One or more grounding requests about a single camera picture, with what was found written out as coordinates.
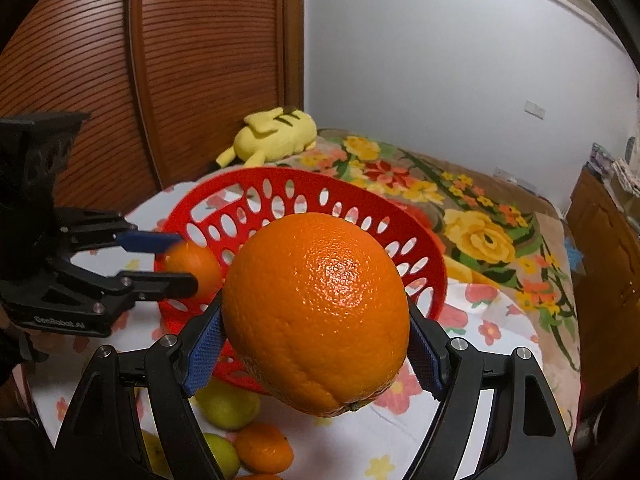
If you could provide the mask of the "cardboard box with cloth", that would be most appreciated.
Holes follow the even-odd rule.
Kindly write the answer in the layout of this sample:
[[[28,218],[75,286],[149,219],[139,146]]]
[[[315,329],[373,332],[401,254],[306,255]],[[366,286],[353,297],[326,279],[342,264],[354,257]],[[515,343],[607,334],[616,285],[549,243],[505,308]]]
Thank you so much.
[[[612,162],[612,182],[629,195],[640,194],[639,177],[634,174],[628,164],[621,158]]]

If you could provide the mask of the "wooden louvered wardrobe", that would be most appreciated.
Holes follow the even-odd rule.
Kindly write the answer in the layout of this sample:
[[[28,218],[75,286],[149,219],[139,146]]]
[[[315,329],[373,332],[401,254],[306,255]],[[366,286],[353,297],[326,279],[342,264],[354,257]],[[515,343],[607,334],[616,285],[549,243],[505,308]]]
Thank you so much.
[[[303,0],[1,0],[1,111],[85,112],[60,206],[130,211],[301,106]]]

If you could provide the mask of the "white wall switch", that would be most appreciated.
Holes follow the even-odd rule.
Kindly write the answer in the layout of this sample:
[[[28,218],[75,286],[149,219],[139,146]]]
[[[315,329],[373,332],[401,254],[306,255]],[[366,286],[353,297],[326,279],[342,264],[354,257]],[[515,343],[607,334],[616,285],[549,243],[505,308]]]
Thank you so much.
[[[532,101],[525,102],[524,112],[540,120],[544,120],[544,116],[546,116],[546,110]]]

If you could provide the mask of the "yellow Pikachu plush toy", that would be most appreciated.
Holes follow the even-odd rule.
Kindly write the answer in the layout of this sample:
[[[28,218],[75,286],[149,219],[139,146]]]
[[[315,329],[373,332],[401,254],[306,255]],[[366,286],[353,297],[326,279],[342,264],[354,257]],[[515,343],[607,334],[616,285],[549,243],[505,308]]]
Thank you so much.
[[[239,159],[245,167],[264,166],[266,162],[313,150],[317,134],[312,117],[295,106],[249,114],[230,148],[216,158],[216,164],[226,168]]]

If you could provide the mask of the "white floral strawberry tablecloth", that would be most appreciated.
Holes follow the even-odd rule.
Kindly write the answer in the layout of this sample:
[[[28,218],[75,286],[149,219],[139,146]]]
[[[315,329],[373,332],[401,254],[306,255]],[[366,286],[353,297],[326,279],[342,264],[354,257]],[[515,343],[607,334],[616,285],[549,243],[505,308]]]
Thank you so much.
[[[201,296],[143,294],[117,330],[29,379],[54,445],[50,479],[149,479],[154,429],[177,479],[539,479],[561,442],[526,339],[442,322],[447,273],[431,233],[381,196],[288,168],[218,174],[163,237],[215,257]]]

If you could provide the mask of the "wooden sideboard cabinet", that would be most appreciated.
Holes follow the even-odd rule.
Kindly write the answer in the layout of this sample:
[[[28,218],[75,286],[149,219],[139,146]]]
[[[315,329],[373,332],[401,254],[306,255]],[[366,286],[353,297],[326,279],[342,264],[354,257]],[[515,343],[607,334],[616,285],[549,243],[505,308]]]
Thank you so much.
[[[639,367],[639,239],[603,183],[583,169],[566,216],[585,276],[574,285],[582,400]]]

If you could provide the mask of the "yellow-green pear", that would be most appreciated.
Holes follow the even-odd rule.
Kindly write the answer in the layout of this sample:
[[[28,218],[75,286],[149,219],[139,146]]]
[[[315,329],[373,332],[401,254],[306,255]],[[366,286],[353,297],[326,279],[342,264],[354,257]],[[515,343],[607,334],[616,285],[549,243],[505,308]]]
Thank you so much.
[[[169,469],[162,444],[160,443],[160,438],[157,437],[156,434],[151,434],[145,430],[142,431],[142,438],[154,474],[158,474],[165,479],[171,479],[172,473]]]

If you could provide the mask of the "small tangerine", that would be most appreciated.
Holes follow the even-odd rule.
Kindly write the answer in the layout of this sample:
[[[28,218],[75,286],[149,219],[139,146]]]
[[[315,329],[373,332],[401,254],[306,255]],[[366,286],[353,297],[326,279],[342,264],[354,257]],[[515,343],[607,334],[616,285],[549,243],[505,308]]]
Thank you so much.
[[[234,480],[283,480],[276,474],[249,474],[248,476],[236,477]]]
[[[241,463],[261,474],[280,474],[291,467],[294,451],[286,435],[265,422],[252,422],[234,440]]]
[[[164,255],[164,266],[167,272],[191,273],[198,281],[194,297],[203,302],[212,300],[224,284],[221,266],[214,254],[193,242],[183,240],[171,245]]]

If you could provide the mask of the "colourful floral bed sheet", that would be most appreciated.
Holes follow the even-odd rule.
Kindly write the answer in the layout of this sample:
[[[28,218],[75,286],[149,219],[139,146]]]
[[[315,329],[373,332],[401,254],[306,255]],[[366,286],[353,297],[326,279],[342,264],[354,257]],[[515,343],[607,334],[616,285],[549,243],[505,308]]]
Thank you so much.
[[[567,431],[576,430],[580,343],[565,229],[548,200],[515,184],[345,130],[324,129],[282,165],[326,174],[394,203],[436,235],[450,278],[473,307],[533,324],[533,342]]]

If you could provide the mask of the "red perforated plastic basket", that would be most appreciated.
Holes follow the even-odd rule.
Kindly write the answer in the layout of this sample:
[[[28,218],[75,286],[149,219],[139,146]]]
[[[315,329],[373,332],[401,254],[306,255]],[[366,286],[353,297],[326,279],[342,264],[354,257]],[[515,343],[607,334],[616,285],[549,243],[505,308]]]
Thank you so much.
[[[321,212],[356,224],[387,249],[410,298],[409,360],[421,387],[442,399],[450,365],[436,320],[447,292],[434,234],[407,211],[363,188],[285,167],[221,171],[202,181],[168,214],[162,231],[196,240],[223,269],[246,240],[288,214]]]

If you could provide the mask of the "green apple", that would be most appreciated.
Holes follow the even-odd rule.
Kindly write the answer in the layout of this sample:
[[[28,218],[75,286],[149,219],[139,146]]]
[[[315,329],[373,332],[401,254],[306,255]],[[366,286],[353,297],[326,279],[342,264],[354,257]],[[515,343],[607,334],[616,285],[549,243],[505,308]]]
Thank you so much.
[[[241,468],[241,461],[234,445],[226,438],[210,432],[206,432],[204,438],[224,478],[234,479]]]
[[[254,422],[262,407],[257,393],[236,388],[215,377],[198,389],[194,399],[210,424],[227,431],[241,430]]]

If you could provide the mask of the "large orange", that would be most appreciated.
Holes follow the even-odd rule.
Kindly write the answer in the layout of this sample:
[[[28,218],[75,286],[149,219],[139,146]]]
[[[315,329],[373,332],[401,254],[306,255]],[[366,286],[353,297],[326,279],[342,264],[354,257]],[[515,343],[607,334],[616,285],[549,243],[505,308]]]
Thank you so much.
[[[329,214],[290,214],[251,236],[232,260],[221,313],[247,373],[309,415],[371,403],[407,355],[396,266],[373,236]]]

